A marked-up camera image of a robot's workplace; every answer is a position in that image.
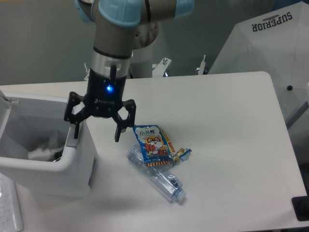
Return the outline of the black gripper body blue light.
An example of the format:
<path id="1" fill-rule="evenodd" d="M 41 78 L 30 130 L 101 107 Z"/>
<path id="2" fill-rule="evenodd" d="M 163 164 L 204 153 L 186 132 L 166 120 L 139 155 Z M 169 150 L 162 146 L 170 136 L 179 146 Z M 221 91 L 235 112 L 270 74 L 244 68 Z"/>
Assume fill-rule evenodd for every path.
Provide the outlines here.
<path id="1" fill-rule="evenodd" d="M 111 68 L 108 76 L 90 70 L 87 91 L 84 96 L 84 111 L 91 116 L 110 118 L 111 112 L 122 107 L 122 96 L 126 77 L 116 77 L 116 68 Z"/>

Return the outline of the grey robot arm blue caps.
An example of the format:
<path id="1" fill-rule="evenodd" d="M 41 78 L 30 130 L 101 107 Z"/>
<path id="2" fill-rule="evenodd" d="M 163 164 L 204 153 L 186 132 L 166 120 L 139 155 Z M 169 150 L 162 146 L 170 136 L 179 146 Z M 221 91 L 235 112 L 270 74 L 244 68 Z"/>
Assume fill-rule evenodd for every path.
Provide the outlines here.
<path id="1" fill-rule="evenodd" d="M 64 120 L 74 126 L 90 116 L 112 118 L 115 141 L 135 125 L 136 104 L 123 101 L 126 77 L 138 27 L 190 14 L 193 0 L 77 0 L 82 17 L 96 24 L 86 94 L 69 93 Z"/>

